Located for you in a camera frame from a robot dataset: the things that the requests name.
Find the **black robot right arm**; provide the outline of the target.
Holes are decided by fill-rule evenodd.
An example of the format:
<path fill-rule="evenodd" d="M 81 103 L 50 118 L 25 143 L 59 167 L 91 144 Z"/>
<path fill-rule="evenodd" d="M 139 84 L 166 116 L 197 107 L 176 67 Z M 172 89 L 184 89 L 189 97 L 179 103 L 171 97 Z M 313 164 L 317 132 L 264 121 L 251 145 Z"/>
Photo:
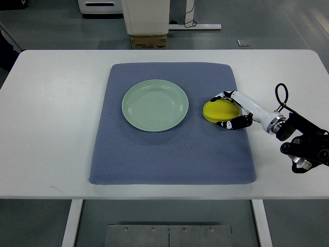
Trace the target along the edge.
<path fill-rule="evenodd" d="M 291 159 L 292 172 L 302 174 L 319 165 L 328 166 L 328 130 L 287 106 L 288 89 L 285 84 L 276 85 L 275 96 L 279 106 L 266 130 L 283 142 L 280 152 Z"/>

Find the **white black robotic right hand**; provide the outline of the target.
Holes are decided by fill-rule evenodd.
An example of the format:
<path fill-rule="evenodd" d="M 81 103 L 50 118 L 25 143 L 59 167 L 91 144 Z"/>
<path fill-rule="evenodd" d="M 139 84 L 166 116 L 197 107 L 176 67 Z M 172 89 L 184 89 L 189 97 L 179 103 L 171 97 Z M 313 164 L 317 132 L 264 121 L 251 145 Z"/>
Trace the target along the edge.
<path fill-rule="evenodd" d="M 262 125 L 265 132 L 276 134 L 280 128 L 279 125 L 285 121 L 285 117 L 280 112 L 265 110 L 258 103 L 238 91 L 224 91 L 210 101 L 216 102 L 217 100 L 228 100 L 247 113 L 247 115 L 216 123 L 229 130 L 246 128 L 252 124 L 252 121 L 256 121 Z"/>

